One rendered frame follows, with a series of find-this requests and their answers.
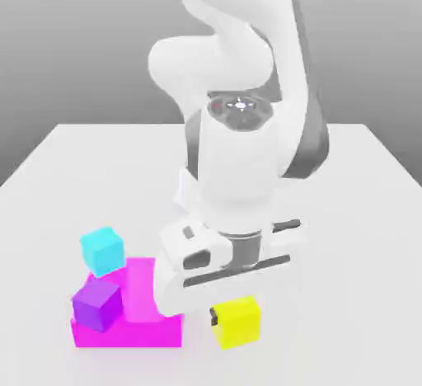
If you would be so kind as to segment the small yellow cube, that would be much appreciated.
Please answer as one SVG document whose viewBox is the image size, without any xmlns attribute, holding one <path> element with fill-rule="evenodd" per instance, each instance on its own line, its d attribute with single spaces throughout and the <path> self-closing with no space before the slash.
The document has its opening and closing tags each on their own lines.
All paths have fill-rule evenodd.
<svg viewBox="0 0 422 386">
<path fill-rule="evenodd" d="M 253 296 L 230 300 L 213 307 L 218 315 L 218 325 L 211 327 L 223 350 L 259 339 L 261 310 Z"/>
</svg>

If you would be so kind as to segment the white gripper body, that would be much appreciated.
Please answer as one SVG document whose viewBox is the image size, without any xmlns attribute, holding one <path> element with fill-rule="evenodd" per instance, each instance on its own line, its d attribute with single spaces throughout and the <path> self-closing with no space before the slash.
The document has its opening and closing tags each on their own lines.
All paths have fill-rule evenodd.
<svg viewBox="0 0 422 386">
<path fill-rule="evenodd" d="M 278 249 L 255 265 L 226 267 L 228 252 L 200 249 L 177 260 L 161 250 L 155 260 L 153 297 L 161 314 L 170 317 L 265 292 L 288 279 L 300 262 L 298 249 Z"/>
</svg>

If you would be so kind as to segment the small purple cube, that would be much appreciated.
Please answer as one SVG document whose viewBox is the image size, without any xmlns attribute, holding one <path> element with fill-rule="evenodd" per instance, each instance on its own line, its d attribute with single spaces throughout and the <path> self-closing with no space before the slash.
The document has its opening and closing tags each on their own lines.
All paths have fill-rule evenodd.
<svg viewBox="0 0 422 386">
<path fill-rule="evenodd" d="M 123 312 L 119 285 L 103 279 L 89 280 L 72 298 L 77 323 L 105 332 Z"/>
</svg>

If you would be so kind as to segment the small cyan cube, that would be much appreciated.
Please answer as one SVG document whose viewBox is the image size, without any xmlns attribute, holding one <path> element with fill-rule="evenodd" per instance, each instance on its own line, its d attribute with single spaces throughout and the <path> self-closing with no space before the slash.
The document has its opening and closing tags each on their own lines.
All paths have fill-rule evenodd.
<svg viewBox="0 0 422 386">
<path fill-rule="evenodd" d="M 101 278 L 126 264 L 124 241 L 112 227 L 99 228 L 80 237 L 82 256 L 96 278 Z"/>
</svg>

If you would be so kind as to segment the large magenta box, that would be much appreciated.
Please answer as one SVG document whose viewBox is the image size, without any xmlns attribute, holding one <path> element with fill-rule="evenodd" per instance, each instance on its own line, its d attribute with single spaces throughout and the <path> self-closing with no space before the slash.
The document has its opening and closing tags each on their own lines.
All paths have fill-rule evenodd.
<svg viewBox="0 0 422 386">
<path fill-rule="evenodd" d="M 184 316 L 165 317 L 155 304 L 152 284 L 155 259 L 130 257 L 126 265 L 101 278 L 121 288 L 123 312 L 105 331 L 98 332 L 71 319 L 77 347 L 180 347 Z M 86 283 L 96 278 L 87 277 Z"/>
</svg>

